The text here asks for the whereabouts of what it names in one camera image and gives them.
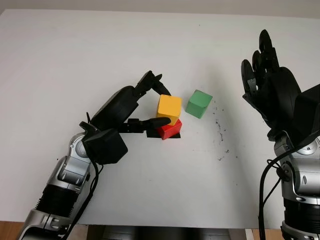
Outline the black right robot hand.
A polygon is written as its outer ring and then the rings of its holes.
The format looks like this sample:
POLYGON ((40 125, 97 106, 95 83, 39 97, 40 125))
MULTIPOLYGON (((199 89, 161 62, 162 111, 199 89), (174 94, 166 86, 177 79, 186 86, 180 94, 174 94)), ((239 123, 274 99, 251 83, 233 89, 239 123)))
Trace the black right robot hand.
POLYGON ((267 137, 274 142, 282 131, 289 132, 295 100, 301 89, 292 72, 280 66, 267 30, 259 35, 259 49, 241 63, 243 98, 262 116, 270 128, 267 137))

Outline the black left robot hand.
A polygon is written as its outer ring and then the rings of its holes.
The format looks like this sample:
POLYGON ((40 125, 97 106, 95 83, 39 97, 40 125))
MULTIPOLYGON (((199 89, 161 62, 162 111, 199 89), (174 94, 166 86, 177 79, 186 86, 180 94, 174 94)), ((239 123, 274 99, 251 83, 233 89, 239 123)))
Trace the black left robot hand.
POLYGON ((136 86, 125 86, 113 94, 88 122, 100 131, 116 129, 120 133, 143 133, 147 129, 169 124, 171 121, 167 117, 160 121, 154 119, 140 121, 137 118, 130 118, 139 106, 138 100, 149 90, 154 90, 159 95, 171 95, 161 82, 161 78, 161 74, 154 75, 149 70, 136 86))

